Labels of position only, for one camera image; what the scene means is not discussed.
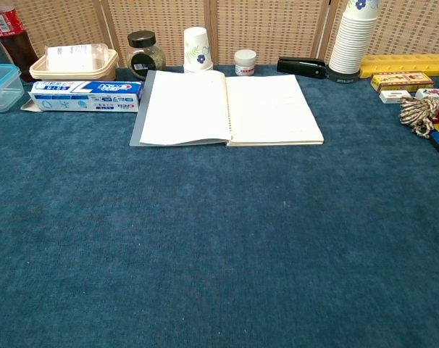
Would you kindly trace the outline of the white spiral notebook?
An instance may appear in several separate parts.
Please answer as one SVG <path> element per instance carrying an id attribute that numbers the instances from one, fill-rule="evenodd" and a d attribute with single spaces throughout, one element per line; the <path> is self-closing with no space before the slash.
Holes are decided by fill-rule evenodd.
<path id="1" fill-rule="evenodd" d="M 324 137 L 295 76 L 227 77 L 151 71 L 131 146 L 320 145 Z"/>

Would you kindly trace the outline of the blue table cloth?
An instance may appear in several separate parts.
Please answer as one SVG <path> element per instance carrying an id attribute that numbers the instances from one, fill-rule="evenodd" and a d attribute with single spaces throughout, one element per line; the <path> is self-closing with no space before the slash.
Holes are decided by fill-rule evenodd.
<path id="1" fill-rule="evenodd" d="M 129 145 L 0 114 L 0 348 L 439 348 L 439 153 L 300 78 L 321 146 Z"/>

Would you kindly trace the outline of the small white cream jar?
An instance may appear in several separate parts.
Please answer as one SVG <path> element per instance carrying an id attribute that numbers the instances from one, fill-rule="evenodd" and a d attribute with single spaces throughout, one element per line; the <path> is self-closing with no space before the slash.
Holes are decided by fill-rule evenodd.
<path id="1" fill-rule="evenodd" d="M 234 54 L 235 74 L 237 76 L 252 76 L 255 72 L 257 54 L 251 49 L 240 49 Z"/>

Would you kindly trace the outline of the short floral paper cup stack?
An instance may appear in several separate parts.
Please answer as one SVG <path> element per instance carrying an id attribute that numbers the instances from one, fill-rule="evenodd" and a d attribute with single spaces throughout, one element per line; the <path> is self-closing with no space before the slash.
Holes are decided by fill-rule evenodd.
<path id="1" fill-rule="evenodd" d="M 191 27 L 184 30 L 184 63 L 185 73 L 212 70 L 211 48 L 206 28 Z"/>

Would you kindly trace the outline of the black stapler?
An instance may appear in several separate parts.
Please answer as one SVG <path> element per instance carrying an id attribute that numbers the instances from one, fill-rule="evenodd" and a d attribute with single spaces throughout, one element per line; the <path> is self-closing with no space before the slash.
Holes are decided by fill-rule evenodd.
<path id="1" fill-rule="evenodd" d="M 277 61 L 277 71 L 315 79 L 327 77 L 325 62 L 315 58 L 280 57 Z"/>

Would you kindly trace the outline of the glass jar with black lid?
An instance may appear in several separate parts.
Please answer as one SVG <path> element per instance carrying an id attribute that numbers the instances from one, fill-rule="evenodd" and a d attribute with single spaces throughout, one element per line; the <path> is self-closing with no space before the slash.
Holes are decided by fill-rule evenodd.
<path id="1" fill-rule="evenodd" d="M 139 80 L 145 80 L 149 70 L 164 70 L 166 57 L 156 45 L 156 34 L 150 30 L 139 30 L 127 35 L 129 48 L 127 66 Z"/>

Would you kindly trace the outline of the beige plastic tray stack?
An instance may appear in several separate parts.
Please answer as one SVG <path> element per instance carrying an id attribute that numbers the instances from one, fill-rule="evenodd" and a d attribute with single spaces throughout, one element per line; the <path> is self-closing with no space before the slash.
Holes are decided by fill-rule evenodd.
<path id="1" fill-rule="evenodd" d="M 109 58 L 104 66 L 91 72 L 51 72 L 46 69 L 46 56 L 42 56 L 30 67 L 30 75 L 36 80 L 47 81 L 113 81 L 116 75 L 119 54 L 113 49 L 108 52 Z"/>

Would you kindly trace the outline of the blue white toothpaste box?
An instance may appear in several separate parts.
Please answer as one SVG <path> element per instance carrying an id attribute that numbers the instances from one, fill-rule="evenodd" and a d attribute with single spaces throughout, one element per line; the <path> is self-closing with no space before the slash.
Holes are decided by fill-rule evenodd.
<path id="1" fill-rule="evenodd" d="M 30 112 L 137 112 L 143 84 L 128 81 L 38 81 L 21 107 Z"/>

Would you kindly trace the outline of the woven wooden folding screen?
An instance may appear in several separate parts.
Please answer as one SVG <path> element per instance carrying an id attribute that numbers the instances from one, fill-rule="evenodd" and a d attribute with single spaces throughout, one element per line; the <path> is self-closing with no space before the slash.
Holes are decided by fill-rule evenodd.
<path id="1" fill-rule="evenodd" d="M 330 58 L 354 0 L 7 0 L 37 54 L 46 46 L 105 43 L 125 65 L 127 35 L 151 30 L 167 64 L 183 62 L 183 32 L 207 29 L 217 65 L 239 49 L 261 64 L 281 56 Z M 369 54 L 439 54 L 439 0 L 380 0 Z"/>

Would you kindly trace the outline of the black round base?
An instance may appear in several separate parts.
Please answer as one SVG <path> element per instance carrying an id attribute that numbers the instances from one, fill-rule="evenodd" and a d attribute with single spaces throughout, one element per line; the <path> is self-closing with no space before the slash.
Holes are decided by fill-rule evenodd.
<path id="1" fill-rule="evenodd" d="M 355 83 L 359 80 L 360 70 L 354 73 L 336 72 L 329 65 L 326 66 L 326 75 L 329 80 L 336 83 Z"/>

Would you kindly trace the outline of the tall floral paper cup stack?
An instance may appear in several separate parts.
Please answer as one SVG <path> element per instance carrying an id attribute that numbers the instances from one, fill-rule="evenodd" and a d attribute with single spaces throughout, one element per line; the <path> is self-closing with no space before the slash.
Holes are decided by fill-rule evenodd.
<path id="1" fill-rule="evenodd" d="M 329 68 L 340 74 L 355 74 L 375 29 L 381 0 L 348 0 L 342 14 Z"/>

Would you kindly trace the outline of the clear plastic package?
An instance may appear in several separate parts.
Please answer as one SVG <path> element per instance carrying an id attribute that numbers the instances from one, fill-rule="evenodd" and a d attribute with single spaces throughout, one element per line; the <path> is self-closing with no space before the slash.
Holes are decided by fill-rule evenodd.
<path id="1" fill-rule="evenodd" d="M 46 46 L 46 66 L 52 72 L 85 72 L 97 70 L 108 60 L 105 43 L 70 46 Z"/>

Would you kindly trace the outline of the white tile with red print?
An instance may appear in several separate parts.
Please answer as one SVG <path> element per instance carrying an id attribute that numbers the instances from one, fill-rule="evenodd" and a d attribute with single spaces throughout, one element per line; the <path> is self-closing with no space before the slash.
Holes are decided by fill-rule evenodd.
<path id="1" fill-rule="evenodd" d="M 405 90 L 384 90 L 379 93 L 383 104 L 399 104 L 402 98 L 410 96 L 411 94 Z"/>

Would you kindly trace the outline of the yellow red card box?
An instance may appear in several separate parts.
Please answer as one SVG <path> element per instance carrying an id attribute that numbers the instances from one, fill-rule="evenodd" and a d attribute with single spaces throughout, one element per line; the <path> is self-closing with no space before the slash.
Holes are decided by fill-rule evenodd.
<path id="1" fill-rule="evenodd" d="M 433 88 L 434 82 L 420 71 L 379 72 L 372 75 L 370 85 L 378 93 L 400 90 L 416 92 L 421 88 Z"/>

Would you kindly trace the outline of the yellow plastic tray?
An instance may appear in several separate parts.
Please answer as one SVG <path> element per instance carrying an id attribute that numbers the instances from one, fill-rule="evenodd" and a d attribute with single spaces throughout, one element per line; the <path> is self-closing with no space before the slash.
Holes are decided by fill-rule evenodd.
<path id="1" fill-rule="evenodd" d="M 376 73 L 420 71 L 430 77 L 439 76 L 439 54 L 366 55 L 360 67 L 361 79 Z"/>

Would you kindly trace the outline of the cola bottle with red label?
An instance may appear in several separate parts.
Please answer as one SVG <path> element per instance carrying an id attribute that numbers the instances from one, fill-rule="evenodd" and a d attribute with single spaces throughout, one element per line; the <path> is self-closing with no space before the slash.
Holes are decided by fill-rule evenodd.
<path id="1" fill-rule="evenodd" d="M 7 50 L 12 62 L 20 69 L 20 77 L 25 82 L 33 82 L 30 67 L 38 56 L 30 42 L 12 0 L 0 0 L 0 43 Z"/>

